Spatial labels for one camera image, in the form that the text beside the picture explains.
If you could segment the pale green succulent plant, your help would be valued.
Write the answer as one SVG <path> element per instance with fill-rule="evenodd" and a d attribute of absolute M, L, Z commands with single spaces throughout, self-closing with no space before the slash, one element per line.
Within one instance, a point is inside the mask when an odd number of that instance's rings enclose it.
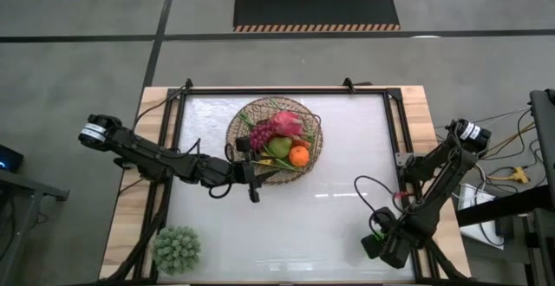
<path fill-rule="evenodd" d="M 152 259 L 157 270 L 169 276 L 184 274 L 200 262 L 198 233 L 188 226 L 170 226 L 160 230 L 154 240 Z"/>

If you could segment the red grape bunch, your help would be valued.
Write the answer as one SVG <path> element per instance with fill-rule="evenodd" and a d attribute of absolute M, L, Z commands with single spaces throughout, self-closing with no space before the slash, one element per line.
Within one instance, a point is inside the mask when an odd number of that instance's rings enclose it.
<path fill-rule="evenodd" d="M 274 128 L 269 123 L 257 124 L 250 132 L 251 148 L 254 151 L 261 150 L 264 145 L 273 138 Z"/>

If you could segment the black table beam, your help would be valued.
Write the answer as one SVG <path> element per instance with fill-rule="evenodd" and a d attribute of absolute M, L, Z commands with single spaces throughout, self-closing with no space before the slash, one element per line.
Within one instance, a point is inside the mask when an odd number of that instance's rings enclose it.
<path fill-rule="evenodd" d="M 555 191 L 548 185 L 516 193 L 504 198 L 473 205 L 456 212 L 460 227 L 481 224 L 494 219 L 519 215 L 535 209 L 555 209 Z"/>

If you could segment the wooden table board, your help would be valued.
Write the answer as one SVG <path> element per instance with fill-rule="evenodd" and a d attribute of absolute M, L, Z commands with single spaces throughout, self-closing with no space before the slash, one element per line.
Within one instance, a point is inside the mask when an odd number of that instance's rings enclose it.
<path fill-rule="evenodd" d="M 167 94 L 171 94 L 174 88 L 178 87 L 150 87 L 142 91 L 140 98 L 139 113 L 166 99 Z M 437 142 L 434 125 L 429 112 L 428 101 L 423 86 L 386 86 L 372 87 L 359 86 L 355 91 L 366 91 L 382 88 L 398 88 L 402 92 L 403 106 L 408 121 L 408 131 L 410 133 L 414 152 L 428 153 L 439 143 Z M 318 87 L 192 87 L 192 91 L 239 91 L 245 94 L 247 91 L 278 91 L 283 94 L 285 91 L 301 91 L 307 94 L 310 89 L 317 91 L 341 91 L 348 93 L 348 87 L 344 86 L 318 86 Z M 177 103 L 170 104 L 169 125 L 174 126 L 176 120 Z M 160 131 L 163 133 L 162 142 L 170 145 L 174 130 L 160 130 L 163 120 L 164 107 L 155 108 L 152 117 L 147 117 L 146 121 L 141 121 L 138 126 L 138 133 L 148 139 L 157 140 Z M 126 170 L 121 178 L 121 187 L 130 185 L 139 178 L 135 170 Z M 147 196 L 149 184 L 137 185 L 127 190 L 127 195 L 120 195 L 115 204 L 114 215 L 108 235 L 108 242 L 103 256 L 99 278 L 110 276 L 120 266 L 122 261 L 130 253 L 131 249 L 139 240 L 143 224 L 145 211 L 147 208 Z M 434 235 L 434 240 L 441 246 L 443 252 L 449 257 L 454 266 L 463 274 L 471 276 L 467 254 L 464 250 L 461 235 L 457 227 L 455 210 L 452 201 L 447 201 L 441 209 L 441 221 L 439 228 Z"/>

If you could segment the white power box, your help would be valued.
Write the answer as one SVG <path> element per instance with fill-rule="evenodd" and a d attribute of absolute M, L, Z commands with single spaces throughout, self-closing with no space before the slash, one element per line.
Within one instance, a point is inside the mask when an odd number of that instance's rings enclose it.
<path fill-rule="evenodd" d="M 496 197 L 473 185 L 462 184 L 458 195 L 458 210 L 494 201 Z"/>

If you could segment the grey metal stand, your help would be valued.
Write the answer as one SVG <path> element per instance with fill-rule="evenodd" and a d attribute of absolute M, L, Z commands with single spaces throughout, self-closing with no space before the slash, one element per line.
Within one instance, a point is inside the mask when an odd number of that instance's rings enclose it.
<path fill-rule="evenodd" d="M 0 237 L 4 229 L 10 231 L 8 243 L 3 248 L 0 245 L 0 286 L 12 282 L 45 196 L 66 201 L 69 190 L 0 170 Z"/>

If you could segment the green pear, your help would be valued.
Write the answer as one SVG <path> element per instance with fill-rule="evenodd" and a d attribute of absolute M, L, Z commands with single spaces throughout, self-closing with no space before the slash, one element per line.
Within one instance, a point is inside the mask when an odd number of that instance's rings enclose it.
<path fill-rule="evenodd" d="M 292 138 L 290 137 L 274 137 L 267 144 L 269 151 L 278 159 L 288 156 L 291 145 Z"/>

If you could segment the pink dragon fruit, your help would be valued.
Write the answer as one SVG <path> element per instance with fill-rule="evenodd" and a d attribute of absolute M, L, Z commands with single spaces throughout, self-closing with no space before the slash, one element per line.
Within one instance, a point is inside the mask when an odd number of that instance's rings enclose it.
<path fill-rule="evenodd" d="M 291 111 L 280 111 L 270 117 L 269 124 L 273 133 L 284 137 L 304 136 L 304 124 L 300 117 Z"/>

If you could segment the dark grey panel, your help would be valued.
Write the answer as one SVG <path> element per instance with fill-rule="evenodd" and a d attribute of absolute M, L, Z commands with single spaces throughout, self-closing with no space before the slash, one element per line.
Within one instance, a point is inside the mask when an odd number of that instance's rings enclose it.
<path fill-rule="evenodd" d="M 555 89 L 534 90 L 529 96 L 545 168 L 547 190 L 555 205 Z"/>

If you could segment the black aluminium table frame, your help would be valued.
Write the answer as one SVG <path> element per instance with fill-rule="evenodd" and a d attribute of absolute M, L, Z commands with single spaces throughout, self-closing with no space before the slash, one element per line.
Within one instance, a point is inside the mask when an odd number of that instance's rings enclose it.
<path fill-rule="evenodd" d="M 389 91 L 394 92 L 395 94 L 400 94 L 402 96 L 402 92 L 400 89 L 398 88 L 384 88 L 387 89 Z M 277 95 L 292 95 L 295 91 L 285 91 L 283 89 L 282 92 L 285 92 L 283 94 L 279 94 L 280 90 L 278 91 L 270 91 L 268 94 L 277 94 Z M 171 105 L 173 103 L 177 103 L 177 108 L 176 108 L 176 120 L 175 120 L 175 124 L 174 126 L 170 126 L 169 125 L 169 117 L 170 117 L 170 110 L 173 111 L 173 109 L 170 109 Z M 411 137 L 410 137 L 410 133 L 408 131 L 408 121 L 407 121 L 407 117 L 406 117 L 406 113 L 405 113 L 405 108 L 403 106 L 403 98 L 402 98 L 402 106 L 403 108 L 399 108 L 399 105 L 395 102 L 391 103 L 394 112 L 392 113 L 393 119 L 394 119 L 394 123 L 395 123 L 395 133 L 397 135 L 397 143 L 400 147 L 400 149 L 403 152 L 406 152 L 408 150 L 408 147 L 411 146 L 412 147 L 412 142 L 411 142 Z M 152 111 L 150 113 L 147 114 L 146 117 L 144 117 L 143 119 L 141 119 L 138 123 L 138 126 L 140 124 L 141 121 L 146 121 L 147 117 L 152 117 L 153 116 L 153 110 L 155 108 L 158 107 L 164 107 L 164 111 L 163 111 L 163 120 L 162 120 L 162 124 L 160 127 L 160 130 L 170 130 L 170 127 L 174 130 L 173 132 L 173 138 L 170 140 L 170 145 L 169 146 L 175 146 L 175 144 L 177 143 L 177 131 L 178 131 L 178 127 L 177 127 L 177 122 L 178 122 L 178 112 L 181 110 L 184 110 L 185 107 L 183 105 L 180 105 L 179 102 L 177 100 L 175 101 L 170 101 L 170 103 L 168 104 L 164 104 L 163 102 L 158 103 L 157 105 L 155 105 L 154 107 L 150 107 L 148 109 L 151 109 Z M 160 140 L 162 142 L 162 135 L 163 133 L 160 131 L 159 134 L 159 138 L 157 140 Z M 163 185 L 156 185 L 156 186 L 149 186 L 149 192 L 148 192 L 148 196 L 147 196 L 147 208 L 145 211 L 145 215 L 144 217 L 149 217 L 149 218 L 144 218 L 143 219 L 143 224 L 142 224 L 142 228 L 141 228 L 141 234 L 140 236 L 143 234 L 143 232 L 146 230 L 148 223 L 151 221 L 151 219 L 153 218 L 153 215 L 155 212 L 157 212 L 160 209 L 160 201 L 161 201 L 161 197 L 162 197 L 162 191 L 165 189 L 165 186 Z"/>

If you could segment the black box with blue light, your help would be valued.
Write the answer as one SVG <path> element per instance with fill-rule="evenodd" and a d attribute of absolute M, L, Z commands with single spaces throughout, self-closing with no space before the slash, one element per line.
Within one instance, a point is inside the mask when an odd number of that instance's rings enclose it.
<path fill-rule="evenodd" d="M 24 156 L 7 146 L 0 145 L 0 170 L 18 172 Z"/>

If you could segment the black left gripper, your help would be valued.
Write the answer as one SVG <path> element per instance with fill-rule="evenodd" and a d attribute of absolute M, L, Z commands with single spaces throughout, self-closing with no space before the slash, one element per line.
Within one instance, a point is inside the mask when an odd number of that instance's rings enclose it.
<path fill-rule="evenodd" d="M 243 154 L 242 160 L 235 160 L 235 152 Z M 249 186 L 249 198 L 252 203 L 260 201 L 257 189 L 260 187 L 260 182 L 265 182 L 267 179 L 275 175 L 278 171 L 265 172 L 259 174 L 258 178 L 255 173 L 255 166 L 252 162 L 255 160 L 255 153 L 251 148 L 251 139 L 249 136 L 238 137 L 235 139 L 235 147 L 229 147 L 229 156 L 232 162 L 232 169 L 235 181 L 239 184 Z M 259 166 L 270 166 L 271 159 L 262 159 L 254 162 Z"/>

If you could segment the orange mandarin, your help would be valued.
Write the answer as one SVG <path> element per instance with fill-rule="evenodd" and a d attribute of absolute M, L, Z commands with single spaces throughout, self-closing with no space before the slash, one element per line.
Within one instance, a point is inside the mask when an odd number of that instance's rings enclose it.
<path fill-rule="evenodd" d="M 292 165 L 303 167 L 310 162 L 310 153 L 304 146 L 294 146 L 291 148 L 288 158 Z"/>

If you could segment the black hazard-striped floor mat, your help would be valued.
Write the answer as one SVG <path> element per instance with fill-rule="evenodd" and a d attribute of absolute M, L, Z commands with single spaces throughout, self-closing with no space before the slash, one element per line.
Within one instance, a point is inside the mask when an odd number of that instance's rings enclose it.
<path fill-rule="evenodd" d="M 234 0 L 240 33 L 370 32 L 401 28 L 394 0 Z"/>

